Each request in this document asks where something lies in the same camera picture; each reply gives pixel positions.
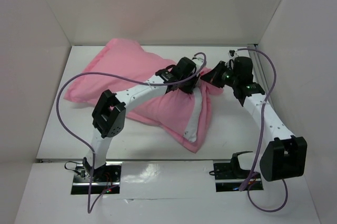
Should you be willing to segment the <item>pink satin pillowcase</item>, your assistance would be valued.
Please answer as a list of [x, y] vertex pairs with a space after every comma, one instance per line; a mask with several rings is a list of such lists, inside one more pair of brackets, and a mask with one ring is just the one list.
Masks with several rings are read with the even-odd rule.
[[[134, 87], [134, 83], [119, 80], [109, 76], [94, 75], [94, 72], [123, 76], [132, 80], [144, 82], [155, 72], [174, 61], [146, 52], [136, 41], [112, 39], [94, 57], [84, 69], [85, 76], [77, 78], [67, 89], [64, 98], [74, 103], [96, 105], [101, 93], [107, 89], [116, 93]], [[188, 142], [183, 137], [193, 106], [194, 96], [180, 90], [164, 96], [153, 98], [136, 107], [127, 114], [127, 118], [150, 126], [159, 126], [170, 134], [179, 144], [196, 153], [202, 147], [211, 124], [211, 96], [220, 95], [222, 89], [216, 88], [204, 81], [199, 82], [202, 92], [202, 112], [199, 118], [197, 140]]]

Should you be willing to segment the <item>white pillow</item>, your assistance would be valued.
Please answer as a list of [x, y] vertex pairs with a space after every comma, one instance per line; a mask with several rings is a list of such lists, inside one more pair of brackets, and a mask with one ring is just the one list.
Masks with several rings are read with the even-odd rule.
[[187, 126], [184, 131], [184, 138], [190, 143], [194, 143], [197, 140], [197, 131], [199, 126], [199, 118], [202, 112], [202, 92], [199, 87], [193, 90], [194, 106], [191, 117], [188, 120]]

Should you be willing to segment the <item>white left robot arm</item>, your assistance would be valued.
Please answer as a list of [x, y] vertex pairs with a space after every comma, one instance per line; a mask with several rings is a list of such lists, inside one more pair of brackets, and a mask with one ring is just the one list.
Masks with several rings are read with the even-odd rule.
[[183, 132], [183, 137], [194, 143], [197, 139], [203, 101], [197, 84], [200, 72], [205, 66], [205, 58], [183, 57], [177, 65], [158, 70], [148, 80], [130, 89], [117, 93], [104, 91], [92, 113], [96, 132], [92, 139], [93, 154], [87, 154], [83, 159], [85, 175], [92, 181], [99, 181], [103, 177], [111, 140], [123, 130], [125, 117], [131, 110], [175, 90], [185, 91], [194, 96], [193, 111]]

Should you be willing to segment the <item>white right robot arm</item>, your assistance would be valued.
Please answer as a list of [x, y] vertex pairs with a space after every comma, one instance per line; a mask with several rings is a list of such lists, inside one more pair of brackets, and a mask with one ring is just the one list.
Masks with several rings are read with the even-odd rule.
[[264, 151], [243, 151], [232, 155], [230, 172], [236, 178], [247, 178], [257, 172], [270, 182], [300, 177], [304, 174], [307, 142], [297, 137], [280, 120], [265, 99], [262, 87], [253, 80], [253, 63], [248, 57], [238, 56], [218, 65], [201, 77], [215, 87], [229, 86], [233, 94], [257, 126], [260, 127], [258, 145], [266, 143]]

